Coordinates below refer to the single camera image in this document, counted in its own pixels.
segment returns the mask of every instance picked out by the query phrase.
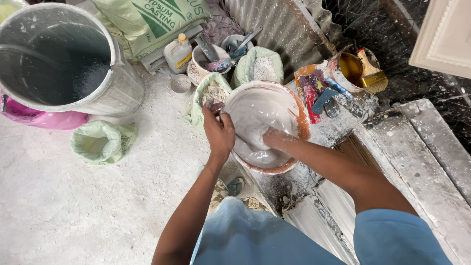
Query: jug handle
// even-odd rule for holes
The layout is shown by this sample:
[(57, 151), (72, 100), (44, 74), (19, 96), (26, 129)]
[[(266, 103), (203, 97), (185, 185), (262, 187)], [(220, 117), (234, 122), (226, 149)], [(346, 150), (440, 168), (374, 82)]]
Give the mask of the jug handle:
[(115, 54), (115, 62), (114, 62), (114, 66), (123, 66), (124, 65), (124, 62), (123, 60), (125, 60), (124, 58), (124, 51), (121, 47), (121, 44), (119, 44), (119, 42), (113, 38), (113, 43), (114, 43), (114, 54)]

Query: small cup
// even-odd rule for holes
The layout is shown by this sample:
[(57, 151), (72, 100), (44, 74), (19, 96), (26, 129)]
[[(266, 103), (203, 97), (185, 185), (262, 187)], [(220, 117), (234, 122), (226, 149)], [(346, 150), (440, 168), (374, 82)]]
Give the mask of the small cup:
[(172, 77), (172, 80), (170, 81), (170, 88), (177, 95), (184, 98), (193, 93), (194, 86), (188, 76), (179, 74)]

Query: yellow cap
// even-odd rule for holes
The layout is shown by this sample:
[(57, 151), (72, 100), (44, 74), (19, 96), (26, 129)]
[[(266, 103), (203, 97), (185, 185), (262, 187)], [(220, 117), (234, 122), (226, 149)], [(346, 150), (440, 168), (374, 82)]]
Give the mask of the yellow cap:
[(183, 33), (180, 33), (178, 34), (178, 39), (181, 40), (181, 41), (186, 41), (187, 40), (187, 36)]

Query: wooden brush handle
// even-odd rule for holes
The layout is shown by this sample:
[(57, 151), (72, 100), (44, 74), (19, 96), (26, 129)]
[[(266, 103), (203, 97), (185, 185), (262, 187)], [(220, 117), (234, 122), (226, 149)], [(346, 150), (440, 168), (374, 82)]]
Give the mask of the wooden brush handle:
[(366, 57), (364, 49), (360, 49), (359, 51), (357, 51), (357, 56), (360, 59), (361, 64), (363, 65), (362, 76), (372, 75), (380, 71), (380, 69), (375, 68), (370, 64), (370, 62), (368, 61), (368, 58)]

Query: blue shirt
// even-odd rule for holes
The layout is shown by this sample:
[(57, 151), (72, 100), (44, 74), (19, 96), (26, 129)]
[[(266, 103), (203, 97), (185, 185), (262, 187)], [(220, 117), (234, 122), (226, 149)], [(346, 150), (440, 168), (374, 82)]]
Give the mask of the blue shirt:
[[(396, 210), (359, 213), (354, 245), (362, 265), (451, 264), (425, 221)], [(225, 197), (206, 218), (190, 264), (345, 263), (285, 220)]]

